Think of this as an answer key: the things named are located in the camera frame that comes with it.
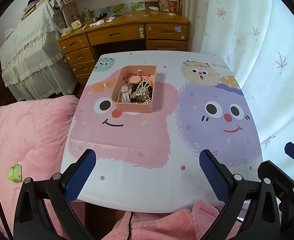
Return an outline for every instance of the pink bed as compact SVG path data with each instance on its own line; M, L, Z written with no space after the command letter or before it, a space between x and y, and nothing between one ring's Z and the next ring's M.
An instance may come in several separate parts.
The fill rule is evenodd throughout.
M78 102L70 95L0 107L0 201L11 232L22 182L9 181L7 172L15 163L22 166L22 179L44 180L59 172ZM66 237L51 204L46 205L57 233ZM84 224L84 203L72 207ZM4 232L1 220L0 229Z

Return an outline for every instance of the pink plush fabric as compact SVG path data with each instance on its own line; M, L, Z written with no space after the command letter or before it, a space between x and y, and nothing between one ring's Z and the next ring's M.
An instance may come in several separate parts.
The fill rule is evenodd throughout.
M173 214L134 213L131 220L131 240L198 240L218 216L218 211L203 200L192 211L181 209ZM102 240L126 240L130 212L126 212L113 230ZM240 223L236 222L228 238L234 237Z
M15 163L22 166L22 179L44 180L59 172L78 102L70 95L0 107L0 201L11 231L22 183L8 180L7 172ZM57 233L65 237L52 205L46 205ZM73 208L84 223L84 203ZM0 227L4 232L1 220Z

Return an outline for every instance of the cartoon eye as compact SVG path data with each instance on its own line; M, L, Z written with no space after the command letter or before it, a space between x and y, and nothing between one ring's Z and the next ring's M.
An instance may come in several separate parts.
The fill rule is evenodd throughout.
M134 113L134 112L126 112L127 114L130 114L130 115L137 115L137 114L140 114L140 113Z
M106 113L111 107L111 99L110 98L99 98L94 106L93 109L97 114L104 114Z
M231 114L238 120L241 120L244 118L244 111L243 109L237 105L237 104L231 104L230 105L230 112Z
M223 114L222 107L215 101L209 101L205 104L205 110L209 116L213 118L219 118Z

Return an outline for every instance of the desk drawer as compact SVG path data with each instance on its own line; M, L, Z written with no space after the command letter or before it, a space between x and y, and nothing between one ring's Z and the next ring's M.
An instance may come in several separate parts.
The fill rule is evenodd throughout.
M188 24L146 23L146 33L148 40L186 41L188 36Z
M91 75L91 73L89 73L89 74L83 74L83 75L76 76L76 78L78 79L79 83L82 86L84 86L87 83L90 75Z
M124 24L112 27L101 28L88 32L90 45L98 45L115 41L139 40L145 38L144 24Z
M89 47L89 42L87 40L86 34L80 34L74 37L71 37L67 40L60 41L59 46L61 51L66 54L68 52L75 51L77 49L83 49Z
M86 61L78 64L71 65L71 69L74 72L74 74L77 75L82 75L82 74L88 74L93 71L93 68L96 65L96 61Z
M70 65L82 63L85 61L95 60L90 48L79 49L70 53L67 53L66 58Z
M147 50L186 51L186 41L147 41Z

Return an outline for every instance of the green tissue pack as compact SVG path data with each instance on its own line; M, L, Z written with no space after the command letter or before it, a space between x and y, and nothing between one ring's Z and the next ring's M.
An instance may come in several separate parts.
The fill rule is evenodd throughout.
M21 182L21 166L19 164L13 165L8 171L8 179L13 182Z

